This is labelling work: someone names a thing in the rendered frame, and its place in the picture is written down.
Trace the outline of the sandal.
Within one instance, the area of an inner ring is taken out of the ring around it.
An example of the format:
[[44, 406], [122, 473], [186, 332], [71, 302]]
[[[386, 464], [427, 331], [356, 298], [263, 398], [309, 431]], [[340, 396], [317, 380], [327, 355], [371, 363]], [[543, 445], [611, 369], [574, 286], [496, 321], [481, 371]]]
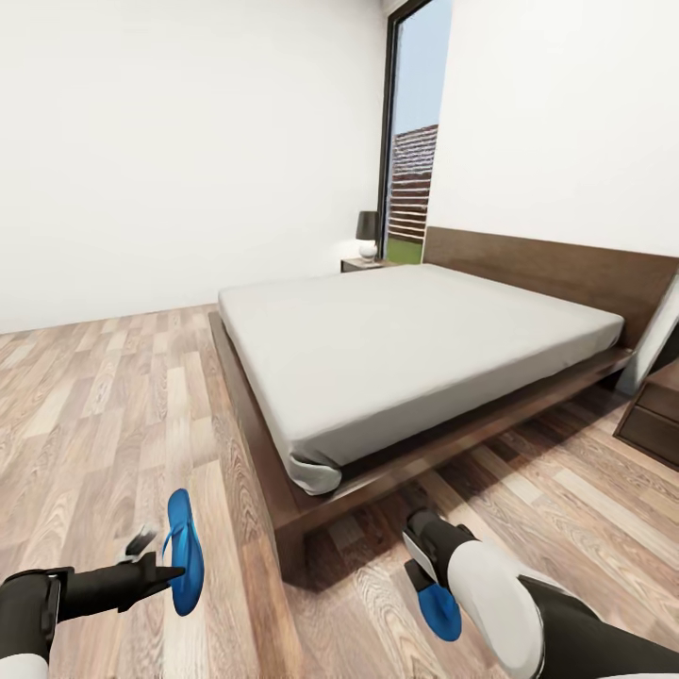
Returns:
[[455, 642], [462, 634], [461, 606], [447, 588], [433, 584], [418, 594], [425, 622], [443, 641]]
[[178, 616], [188, 616], [199, 602], [204, 584], [205, 566], [201, 545], [195, 531], [190, 496], [186, 489], [175, 491], [169, 499], [167, 512], [171, 532], [165, 539], [166, 550], [172, 537], [172, 567], [185, 567], [186, 574], [169, 580], [174, 610]]

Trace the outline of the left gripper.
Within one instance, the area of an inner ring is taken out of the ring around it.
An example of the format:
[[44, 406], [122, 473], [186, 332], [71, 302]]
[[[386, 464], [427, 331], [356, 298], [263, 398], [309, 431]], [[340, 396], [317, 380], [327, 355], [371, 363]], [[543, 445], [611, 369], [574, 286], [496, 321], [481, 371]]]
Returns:
[[185, 567], [156, 567], [156, 562], [157, 552], [148, 552], [138, 563], [97, 569], [96, 595], [86, 616], [112, 608], [126, 612], [140, 599], [170, 588], [169, 580], [186, 574]]

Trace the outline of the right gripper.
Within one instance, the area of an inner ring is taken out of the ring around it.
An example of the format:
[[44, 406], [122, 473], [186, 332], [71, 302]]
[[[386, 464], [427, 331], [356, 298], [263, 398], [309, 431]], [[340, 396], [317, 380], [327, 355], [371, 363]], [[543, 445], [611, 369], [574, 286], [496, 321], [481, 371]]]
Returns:
[[415, 558], [409, 559], [405, 563], [405, 570], [408, 573], [408, 578], [410, 578], [410, 582], [412, 582], [412, 586], [414, 589], [416, 589], [417, 593], [420, 593], [424, 589], [429, 588], [429, 586], [432, 586], [433, 584], [436, 584], [434, 579], [432, 579], [432, 575], [430, 573], [426, 573], [424, 568], [415, 560]]

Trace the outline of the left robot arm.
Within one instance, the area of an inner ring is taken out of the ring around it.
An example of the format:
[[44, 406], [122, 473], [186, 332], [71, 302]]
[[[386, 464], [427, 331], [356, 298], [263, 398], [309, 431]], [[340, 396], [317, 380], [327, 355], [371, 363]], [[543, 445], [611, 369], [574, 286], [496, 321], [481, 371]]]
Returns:
[[15, 573], [0, 587], [0, 679], [49, 679], [57, 621], [117, 608], [171, 587], [185, 567], [156, 567], [157, 552], [140, 554], [159, 527], [142, 524], [111, 567], [75, 573], [72, 566]]

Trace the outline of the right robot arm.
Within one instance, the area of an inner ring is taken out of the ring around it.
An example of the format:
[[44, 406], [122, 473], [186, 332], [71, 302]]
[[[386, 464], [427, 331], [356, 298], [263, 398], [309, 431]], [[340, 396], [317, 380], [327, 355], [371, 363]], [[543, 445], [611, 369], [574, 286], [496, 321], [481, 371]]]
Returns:
[[403, 531], [420, 593], [447, 588], [512, 679], [679, 679], [679, 653], [611, 626], [554, 579], [418, 509]]

